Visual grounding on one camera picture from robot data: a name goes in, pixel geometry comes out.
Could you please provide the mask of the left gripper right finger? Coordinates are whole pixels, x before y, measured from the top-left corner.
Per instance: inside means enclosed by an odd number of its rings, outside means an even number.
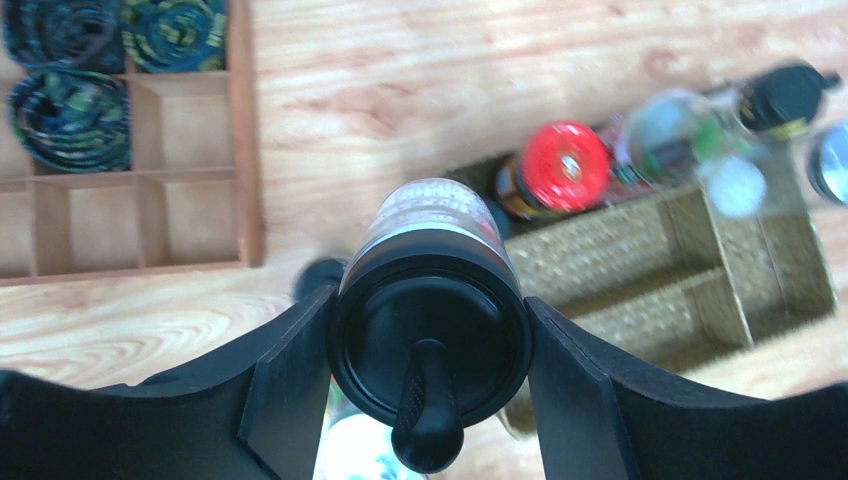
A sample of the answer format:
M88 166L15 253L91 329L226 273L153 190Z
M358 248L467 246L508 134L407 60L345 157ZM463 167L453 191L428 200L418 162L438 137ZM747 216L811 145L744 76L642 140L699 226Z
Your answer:
M779 400L709 387L588 333L544 301L529 384L549 479L843 479L847 386Z

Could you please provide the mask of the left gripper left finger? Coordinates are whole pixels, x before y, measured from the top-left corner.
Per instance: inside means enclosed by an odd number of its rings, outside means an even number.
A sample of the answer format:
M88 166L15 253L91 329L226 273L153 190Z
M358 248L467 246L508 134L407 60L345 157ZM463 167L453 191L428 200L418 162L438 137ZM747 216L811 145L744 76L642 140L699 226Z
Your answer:
M1 374L5 479L309 479L329 387L323 287L139 385Z

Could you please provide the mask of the black cap shaker bottle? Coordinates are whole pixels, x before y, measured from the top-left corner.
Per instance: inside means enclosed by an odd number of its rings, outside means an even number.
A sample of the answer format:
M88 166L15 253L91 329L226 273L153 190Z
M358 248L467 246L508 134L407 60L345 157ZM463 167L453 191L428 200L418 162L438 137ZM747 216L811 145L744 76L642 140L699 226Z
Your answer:
M515 396L533 349L488 206L446 178L384 200L345 269L327 334L340 389L389 426L395 455L421 474L449 467L465 429Z

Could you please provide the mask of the small black cap spice jar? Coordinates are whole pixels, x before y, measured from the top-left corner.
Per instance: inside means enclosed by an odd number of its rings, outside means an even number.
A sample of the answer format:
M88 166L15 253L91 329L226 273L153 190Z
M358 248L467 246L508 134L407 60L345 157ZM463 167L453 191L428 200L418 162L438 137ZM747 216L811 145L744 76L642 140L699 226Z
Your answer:
M510 216L498 202L492 199L485 199L485 204L495 221L500 237L506 241L512 236L512 222Z

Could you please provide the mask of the red cap sauce bottle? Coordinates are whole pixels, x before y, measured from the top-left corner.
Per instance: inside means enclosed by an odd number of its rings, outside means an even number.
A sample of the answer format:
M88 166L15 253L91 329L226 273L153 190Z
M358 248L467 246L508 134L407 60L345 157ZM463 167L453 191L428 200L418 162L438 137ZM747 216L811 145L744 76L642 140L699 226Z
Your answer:
M599 135L574 121L558 120L533 133L494 177L495 199L524 220L579 214L608 190L611 158Z

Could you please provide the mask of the tall black cap oil bottle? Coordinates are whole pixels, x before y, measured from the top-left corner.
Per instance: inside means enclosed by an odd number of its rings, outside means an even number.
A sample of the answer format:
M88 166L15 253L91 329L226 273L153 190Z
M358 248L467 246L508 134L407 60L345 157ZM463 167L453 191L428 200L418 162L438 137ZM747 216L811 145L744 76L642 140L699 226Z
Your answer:
M725 217L761 211L768 186L754 160L764 145L733 111L735 99L734 92L705 96L674 88L611 118L598 130L611 155L602 204L697 184Z

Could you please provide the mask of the black cap shaker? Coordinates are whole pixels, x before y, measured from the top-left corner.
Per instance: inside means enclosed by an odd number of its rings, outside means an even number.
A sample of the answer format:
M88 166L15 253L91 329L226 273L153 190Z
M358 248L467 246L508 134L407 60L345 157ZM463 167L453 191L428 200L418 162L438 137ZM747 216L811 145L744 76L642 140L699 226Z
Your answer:
M735 112L747 130L787 141L811 126L825 94L841 83L842 77L835 71L821 72L801 60L784 62L739 87Z

